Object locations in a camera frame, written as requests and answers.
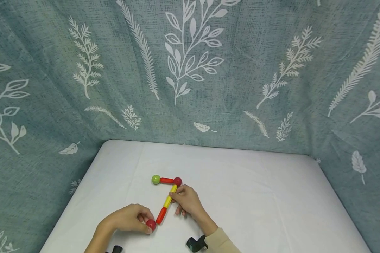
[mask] right hand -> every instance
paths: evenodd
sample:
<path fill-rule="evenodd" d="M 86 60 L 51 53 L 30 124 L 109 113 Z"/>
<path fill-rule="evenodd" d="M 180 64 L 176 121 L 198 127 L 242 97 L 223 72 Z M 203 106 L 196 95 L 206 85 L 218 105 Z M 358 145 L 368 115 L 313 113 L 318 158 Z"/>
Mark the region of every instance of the right hand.
<path fill-rule="evenodd" d="M 170 192 L 169 196 L 172 198 L 172 203 L 179 203 L 176 215 L 182 213 L 185 216 L 186 213 L 190 213 L 193 218 L 196 218 L 205 213 L 197 192 L 190 186 L 183 184 L 177 188 L 176 192 Z"/>

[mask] red ball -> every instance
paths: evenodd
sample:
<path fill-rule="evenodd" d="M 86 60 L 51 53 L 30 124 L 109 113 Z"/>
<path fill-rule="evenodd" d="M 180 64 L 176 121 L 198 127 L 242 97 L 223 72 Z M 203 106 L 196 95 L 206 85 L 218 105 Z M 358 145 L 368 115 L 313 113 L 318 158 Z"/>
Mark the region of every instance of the red ball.
<path fill-rule="evenodd" d="M 156 222 L 154 220 L 148 220 L 145 224 L 150 227 L 152 231 L 156 229 Z"/>
<path fill-rule="evenodd" d="M 175 177 L 175 178 L 173 179 L 173 184 L 177 185 L 177 187 L 181 186 L 181 184 L 182 184 L 182 179 L 179 178 L 179 177 Z"/>

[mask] teal curtain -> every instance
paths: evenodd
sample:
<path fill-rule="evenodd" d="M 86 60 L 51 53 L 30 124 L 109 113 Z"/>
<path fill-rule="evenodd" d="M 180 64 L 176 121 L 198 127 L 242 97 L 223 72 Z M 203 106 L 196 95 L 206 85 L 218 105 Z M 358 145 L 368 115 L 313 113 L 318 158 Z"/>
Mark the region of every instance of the teal curtain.
<path fill-rule="evenodd" d="M 380 253 L 380 0 L 0 0 L 0 253 L 109 139 L 310 155 Z"/>

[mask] green ball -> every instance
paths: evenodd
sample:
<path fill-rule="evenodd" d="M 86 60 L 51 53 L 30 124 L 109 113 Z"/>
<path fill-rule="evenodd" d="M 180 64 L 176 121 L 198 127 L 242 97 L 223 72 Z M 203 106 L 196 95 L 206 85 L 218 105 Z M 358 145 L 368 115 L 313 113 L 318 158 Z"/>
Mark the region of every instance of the green ball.
<path fill-rule="evenodd" d="M 159 175 L 153 175 L 152 183 L 153 184 L 159 184 L 159 182 L 160 182 L 160 176 Z"/>

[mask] hand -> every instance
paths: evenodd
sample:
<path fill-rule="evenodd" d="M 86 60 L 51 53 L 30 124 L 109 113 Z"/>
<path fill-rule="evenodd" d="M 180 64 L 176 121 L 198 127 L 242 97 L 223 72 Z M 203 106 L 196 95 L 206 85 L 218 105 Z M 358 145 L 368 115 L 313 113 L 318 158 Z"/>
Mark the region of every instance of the hand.
<path fill-rule="evenodd" d="M 104 218 L 102 223 L 110 226 L 113 231 L 139 231 L 145 234 L 152 234 L 152 229 L 145 225 L 149 219 L 153 218 L 151 211 L 139 204 L 130 204 L 120 210 L 111 213 Z"/>

